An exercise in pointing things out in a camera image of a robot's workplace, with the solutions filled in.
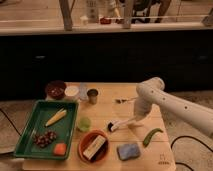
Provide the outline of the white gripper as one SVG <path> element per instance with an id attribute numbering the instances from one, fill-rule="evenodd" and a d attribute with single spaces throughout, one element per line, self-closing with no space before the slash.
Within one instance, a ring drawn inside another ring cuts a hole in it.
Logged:
<path id="1" fill-rule="evenodd" d="M 138 122 L 144 119 L 151 111 L 152 104 L 141 99 L 137 99 L 134 102 L 134 117 L 135 121 Z"/>

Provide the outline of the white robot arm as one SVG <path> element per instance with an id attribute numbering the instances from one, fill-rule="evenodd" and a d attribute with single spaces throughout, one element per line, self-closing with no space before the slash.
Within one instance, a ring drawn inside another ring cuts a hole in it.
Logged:
<path id="1" fill-rule="evenodd" d="M 168 94 L 164 88 L 165 83 L 159 77 L 137 84 L 138 97 L 134 102 L 136 118 L 144 119 L 150 113 L 152 105 L 156 104 L 213 139 L 213 109 Z"/>

